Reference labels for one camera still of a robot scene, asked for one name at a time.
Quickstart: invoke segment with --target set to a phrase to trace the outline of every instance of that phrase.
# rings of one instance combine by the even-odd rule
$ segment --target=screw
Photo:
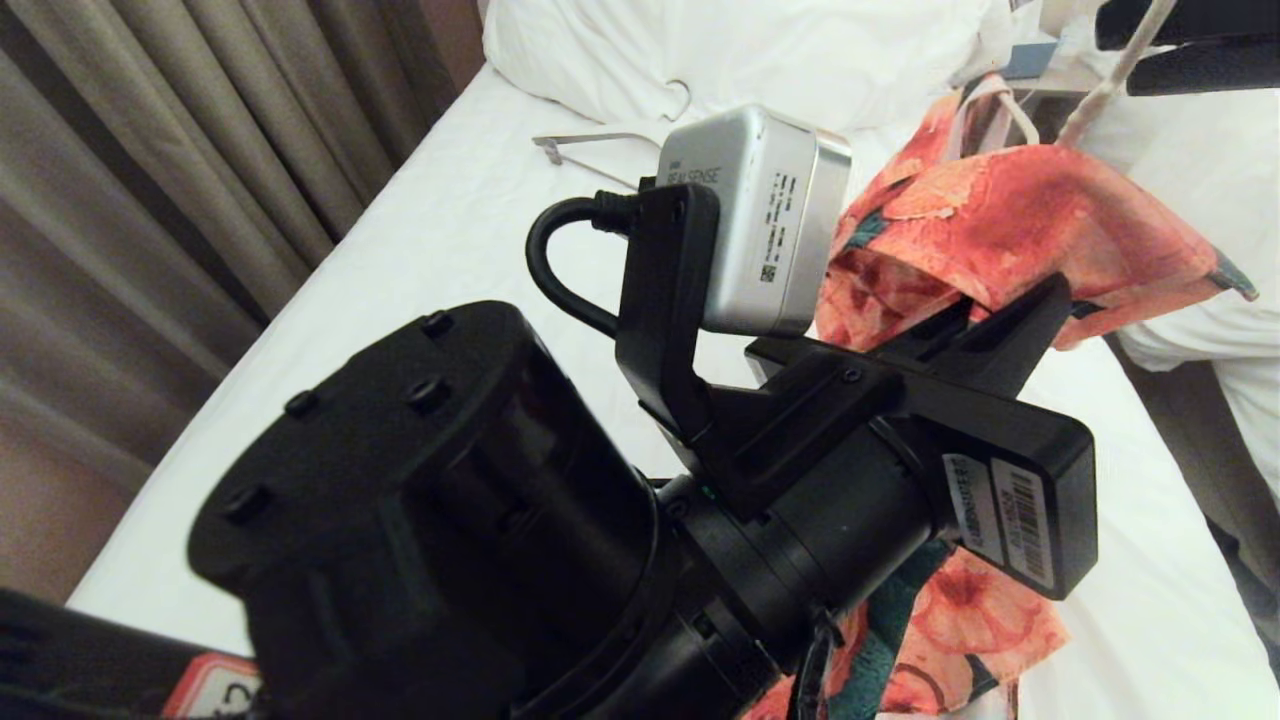
[[[444,404],[449,397],[449,386],[440,375],[431,375],[425,380],[413,383],[404,393],[404,402],[419,413],[430,413]]]
[[[248,486],[236,491],[223,506],[223,518],[233,525],[243,525],[252,520],[271,502],[271,491],[265,486]]]
[[[453,318],[444,310],[431,313],[426,318],[422,318],[422,322],[417,325],[417,328],[422,331],[426,337],[440,337],[442,334],[449,332],[449,328],[452,327]]]
[[[526,524],[530,510],[527,502],[516,500],[515,505],[498,518],[498,533],[506,536],[520,529],[521,525]]]
[[[320,397],[315,392],[305,389],[291,397],[289,401],[284,404],[284,414],[291,418],[302,418],[310,413],[317,402],[320,402]]]
[[[689,515],[689,501],[684,497],[677,497],[667,505],[667,515],[671,515],[673,520],[680,520],[685,515]]]
[[[716,634],[716,624],[712,623],[710,618],[703,615],[701,612],[698,614],[698,618],[694,618],[694,629],[698,630],[698,634],[704,639],[710,639],[710,637]]]

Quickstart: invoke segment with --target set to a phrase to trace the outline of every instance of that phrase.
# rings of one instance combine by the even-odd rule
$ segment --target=bed
[[[238,603],[187,568],[187,533],[206,495],[292,395],[410,319],[472,300],[517,305],[623,454],[650,475],[678,471],[609,342],[552,306],[525,272],[525,233],[543,208],[621,190],[549,164],[530,142],[590,126],[486,65],[196,415],[68,605],[251,653]],[[571,227],[557,236],[552,263],[570,287],[616,309],[623,252],[617,238]],[[704,336],[696,369],[713,382],[750,383],[746,342]],[[1021,397],[1093,430],[1100,560],[1061,603],[1074,639],[1023,676],[1020,716],[1275,717],[1280,696],[1263,648],[1108,348],[1094,340],[1051,351]]]

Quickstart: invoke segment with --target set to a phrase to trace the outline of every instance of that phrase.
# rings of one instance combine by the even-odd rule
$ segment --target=barcode sticker
[[[1000,519],[1005,525],[1005,551],[1009,565],[1053,589],[1053,553],[1048,541],[1048,514],[1044,510],[1044,483],[1030,470],[991,460],[996,480]]]
[[[992,495],[991,473],[987,464],[968,455],[943,455],[951,503],[956,509],[964,546],[1004,565],[1005,553],[1000,548],[1000,527],[996,524],[996,501]]]
[[[800,240],[800,206],[796,202],[796,177],[776,170],[769,182],[769,199],[764,206],[764,224],[759,228],[760,247],[756,251],[760,282],[786,281],[791,265],[792,245]],[[800,187],[800,199],[805,188]]]

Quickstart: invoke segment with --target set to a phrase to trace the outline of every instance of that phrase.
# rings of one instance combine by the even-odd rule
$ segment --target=white sticker
[[[248,660],[206,652],[187,665],[169,696],[164,717],[221,717],[247,712],[262,687],[257,666]]]
[[[988,560],[1004,565],[1000,550],[1000,527],[996,525],[996,501],[987,464],[968,455],[943,455],[951,503],[960,521],[964,546]]]
[[[1050,552],[1044,486],[1036,473],[998,457],[991,460],[1000,519],[1005,523],[1009,564],[1046,588],[1053,588],[1053,553]]]
[[[800,206],[805,188],[796,196],[796,176],[782,170],[769,181],[769,202],[760,228],[760,282],[786,282],[792,246],[800,241]]]

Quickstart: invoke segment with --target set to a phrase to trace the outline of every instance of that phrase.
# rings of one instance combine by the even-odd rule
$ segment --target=white cord
[[[1138,29],[1129,38],[1129,45],[1120,54],[1120,61],[1112,68],[1111,74],[1089,91],[1084,96],[1084,100],[1080,101],[1080,105],[1066,118],[1062,132],[1057,136],[1056,145],[1075,147],[1080,142],[1084,131],[1102,114],[1102,109],[1106,108],[1111,97],[1124,87],[1125,81],[1129,79],[1129,73],[1133,72],[1133,67],[1142,59],[1142,54],[1147,47],[1151,47],[1151,42],[1156,38],[1156,32],[1160,31],[1160,26],[1165,24],[1165,18],[1169,17],[1169,13],[1172,12],[1178,0],[1152,0],[1151,6],[1147,8],[1147,13],[1142,17],[1142,22],[1138,23]]]
[[[1014,101],[1012,91],[1001,92],[1000,104],[1009,110],[1010,115],[1012,115],[1018,129],[1023,131],[1023,137],[1027,138],[1027,145],[1039,145],[1039,131],[1036,129],[1036,123],[1027,117],[1027,110],[1023,110],[1023,106]]]

